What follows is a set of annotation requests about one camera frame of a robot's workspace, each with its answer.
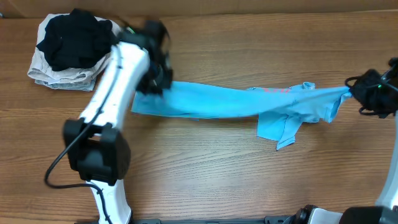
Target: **wooden table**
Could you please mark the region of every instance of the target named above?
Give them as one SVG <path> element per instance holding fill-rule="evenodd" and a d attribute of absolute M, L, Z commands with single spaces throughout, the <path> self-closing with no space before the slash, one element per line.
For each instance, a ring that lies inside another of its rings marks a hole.
<path fill-rule="evenodd" d="M 398 56 L 398 12 L 162 18 L 175 79 L 245 89 L 341 86 Z M 0 223 L 72 223 L 98 216 L 89 189 L 52 190 L 44 172 L 62 126 L 93 92 L 51 90 L 26 73 L 41 19 L 0 20 Z M 256 137 L 256 118 L 201 120 L 128 113 L 126 194 L 136 218 L 260 218 L 312 203 L 373 205 L 394 144 L 392 117 L 348 100 L 332 124 L 304 124 L 296 143 Z M 64 159 L 52 182 L 79 182 Z"/>

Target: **blue cloth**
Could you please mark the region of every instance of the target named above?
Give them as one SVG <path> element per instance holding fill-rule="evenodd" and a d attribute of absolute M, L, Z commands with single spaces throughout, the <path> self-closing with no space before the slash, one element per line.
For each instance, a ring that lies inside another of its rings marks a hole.
<path fill-rule="evenodd" d="M 132 112 L 201 119 L 259 115 L 257 135 L 278 141 L 279 150 L 295 142 L 303 122 L 332 122 L 340 105 L 351 97 L 348 87 L 315 89 L 315 84 L 307 82 L 286 89 L 247 90 L 173 82 L 163 96 L 137 92 Z"/>

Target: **brown wall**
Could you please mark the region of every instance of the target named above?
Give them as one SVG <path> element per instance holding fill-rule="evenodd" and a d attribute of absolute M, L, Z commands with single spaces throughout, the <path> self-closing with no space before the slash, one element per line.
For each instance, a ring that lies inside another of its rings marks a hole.
<path fill-rule="evenodd" d="M 191 16 L 398 9 L 398 0 L 0 0 L 7 17 L 45 17 L 75 7 L 109 16 Z"/>

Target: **black cloth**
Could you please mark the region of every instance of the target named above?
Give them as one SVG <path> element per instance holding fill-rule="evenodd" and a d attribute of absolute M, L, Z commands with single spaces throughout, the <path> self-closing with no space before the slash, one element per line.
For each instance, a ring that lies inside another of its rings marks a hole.
<path fill-rule="evenodd" d="M 44 40 L 36 47 L 56 72 L 93 67 L 111 51 L 115 40 L 111 21 L 97 21 L 89 12 L 78 9 L 54 17 L 45 31 Z"/>

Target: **white cloth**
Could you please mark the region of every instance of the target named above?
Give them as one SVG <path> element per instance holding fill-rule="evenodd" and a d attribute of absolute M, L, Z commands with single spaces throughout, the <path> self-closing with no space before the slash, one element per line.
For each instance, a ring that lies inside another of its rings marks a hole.
<path fill-rule="evenodd" d="M 49 21 L 60 15 L 68 14 L 49 14 L 44 21 L 39 25 L 39 31 L 37 32 L 37 44 L 44 40 L 45 37 L 45 27 Z M 97 21 L 102 21 L 104 19 L 95 17 Z M 112 22 L 112 32 L 117 35 L 120 32 L 120 27 L 113 21 Z M 32 63 L 30 65 L 27 75 L 35 79 L 37 84 L 45 85 L 54 89 L 70 89 L 70 85 L 59 85 L 61 83 L 72 83 L 73 89 L 79 89 L 81 86 L 92 86 L 96 76 L 104 70 L 110 60 L 110 53 L 106 54 L 97 64 L 92 68 L 68 68 L 59 72 L 52 70 L 51 66 L 47 63 L 44 58 L 44 53 L 35 48 L 35 53 L 33 54 Z"/>

